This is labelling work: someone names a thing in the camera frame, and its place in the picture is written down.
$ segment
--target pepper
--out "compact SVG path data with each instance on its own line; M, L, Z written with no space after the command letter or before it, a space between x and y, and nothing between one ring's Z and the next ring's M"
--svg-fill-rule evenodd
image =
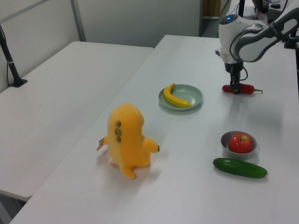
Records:
M225 92L234 92L232 90L232 88L230 87L230 85L224 85L222 87L222 90L225 91ZM241 84L240 83L240 93L244 93L244 94L252 94L253 92L256 92L256 91L260 91L260 92L263 92L262 90L257 90L254 88L254 86L252 85L248 85L248 84Z

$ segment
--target gray bowl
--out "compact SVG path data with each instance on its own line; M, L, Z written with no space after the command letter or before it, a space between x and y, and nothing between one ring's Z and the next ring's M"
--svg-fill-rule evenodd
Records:
M253 157L254 155L256 155L256 139L254 137L252 137L250 134L248 134L246 132L242 132L251 137L252 150L249 153L234 153L229 150L228 143L229 143L230 138L233 136L233 134L238 133L238 132L241 132L241 131L227 132L221 137L222 150L223 150L224 155L227 156L228 158L237 159L237 160L247 160L247 159Z

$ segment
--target red apple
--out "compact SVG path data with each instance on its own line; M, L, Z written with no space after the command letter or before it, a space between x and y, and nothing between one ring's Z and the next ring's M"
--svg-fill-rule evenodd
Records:
M229 140L228 148L234 153L249 153L252 150L251 137L242 132L233 134Z

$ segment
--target green spots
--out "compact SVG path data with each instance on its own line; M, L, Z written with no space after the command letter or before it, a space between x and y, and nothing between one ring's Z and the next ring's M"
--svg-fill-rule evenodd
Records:
M121 121L117 120L116 123L115 123L115 126L120 127L121 126Z
M117 136L115 140L117 143L121 143L121 138L119 136Z
M116 128L114 133L116 134L116 136L121 136L122 132L120 128Z
M115 122L115 126L116 126L116 129L114 130L114 134L116 135L115 140L116 140L117 143L121 143L121 135L122 135L122 131L120 129L120 127L121 127L121 121L117 120Z

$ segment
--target stuffed animal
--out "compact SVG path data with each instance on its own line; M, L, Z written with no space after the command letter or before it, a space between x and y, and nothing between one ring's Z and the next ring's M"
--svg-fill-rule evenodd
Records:
M145 167L150 164L150 153L160 151L159 146L142 134L144 118L132 104L125 103L113 109L108 119L108 134L100 140L108 145L108 153L121 172L134 179L132 167Z

